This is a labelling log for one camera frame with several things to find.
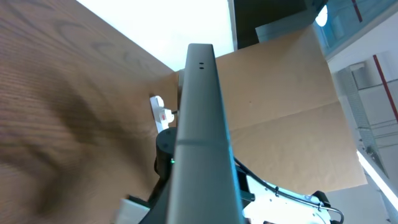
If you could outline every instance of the white ceiling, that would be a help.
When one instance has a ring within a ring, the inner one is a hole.
[[[227,0],[78,1],[174,71],[188,44],[213,44],[216,57],[234,50]]]

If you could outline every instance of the cable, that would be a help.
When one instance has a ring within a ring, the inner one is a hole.
[[[325,206],[321,206],[321,204],[317,204],[317,203],[313,203],[313,202],[308,202],[306,200],[303,200],[301,198],[297,198],[294,196],[291,196],[287,193],[284,192],[280,192],[278,187],[273,187],[271,185],[269,185],[267,182],[263,181],[260,177],[258,177],[256,174],[254,174],[253,172],[251,172],[251,170],[249,170],[245,165],[243,165],[243,163],[241,163],[237,158],[234,157],[235,162],[240,166],[240,168],[245,171],[247,174],[249,174],[254,180],[256,180],[257,182],[259,182],[259,184],[265,186],[267,189],[271,190],[273,193],[277,194],[277,195],[281,195],[285,198],[291,199],[293,201],[296,202],[300,202],[309,206],[313,206],[315,208],[318,208],[318,210],[320,209],[324,209],[324,210],[328,210],[328,211],[332,211],[332,212],[336,212],[340,214],[340,224],[343,224],[344,222],[344,214],[343,212],[341,212],[340,210],[338,210],[337,208],[329,208],[329,207],[325,207]]]

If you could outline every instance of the cardboard sheet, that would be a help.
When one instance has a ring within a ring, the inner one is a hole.
[[[304,194],[365,184],[311,27],[217,58],[235,156]]]
[[[339,102],[231,132],[234,155],[273,184],[302,194],[365,184]]]
[[[216,61],[231,130],[338,101],[311,27]]]

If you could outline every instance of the red stripe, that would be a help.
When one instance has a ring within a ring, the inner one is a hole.
[[[390,92],[390,89],[388,88],[388,85],[387,85],[387,82],[386,82],[386,78],[384,78],[384,74],[383,74],[383,71],[381,70],[381,66],[380,66],[380,63],[379,63],[379,59],[377,59],[376,55],[373,55],[373,59],[374,59],[374,63],[376,63],[377,70],[379,71],[379,75],[380,75],[381,81],[383,82],[384,89],[386,90],[386,93],[387,93],[387,96],[388,96],[388,100],[390,101],[390,105],[391,105],[392,111],[394,112],[394,115],[395,115],[396,120],[398,122],[398,111],[397,111],[397,108],[396,108],[396,104],[394,103],[394,99],[391,96],[391,92]]]
[[[362,22],[362,15],[361,15],[361,12],[359,11],[359,8],[358,8],[358,5],[356,3],[356,0],[351,0],[351,1],[354,4],[354,9],[355,9],[356,16],[358,17],[359,22]]]

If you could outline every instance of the metal frame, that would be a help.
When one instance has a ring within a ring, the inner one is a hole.
[[[211,44],[190,44],[184,71],[167,223],[243,223]]]

